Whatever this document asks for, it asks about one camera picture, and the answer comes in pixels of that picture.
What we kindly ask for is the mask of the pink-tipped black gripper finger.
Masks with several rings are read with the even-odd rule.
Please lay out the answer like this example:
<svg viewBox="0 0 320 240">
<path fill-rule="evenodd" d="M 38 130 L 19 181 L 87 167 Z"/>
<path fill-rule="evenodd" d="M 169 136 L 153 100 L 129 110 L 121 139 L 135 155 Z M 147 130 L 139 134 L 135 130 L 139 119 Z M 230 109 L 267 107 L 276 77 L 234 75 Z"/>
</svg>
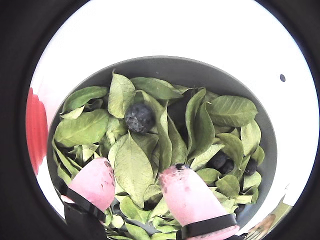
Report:
<svg viewBox="0 0 320 240">
<path fill-rule="evenodd" d="M 57 178 L 67 226 L 77 240 L 105 240 L 105 211 L 115 196 L 115 176 L 110 161 L 98 157 L 65 183 Z"/>
<path fill-rule="evenodd" d="M 181 225 L 177 240 L 241 240 L 240 227 L 201 177 L 178 163 L 159 174 L 161 191 L 173 217 Z"/>
</svg>

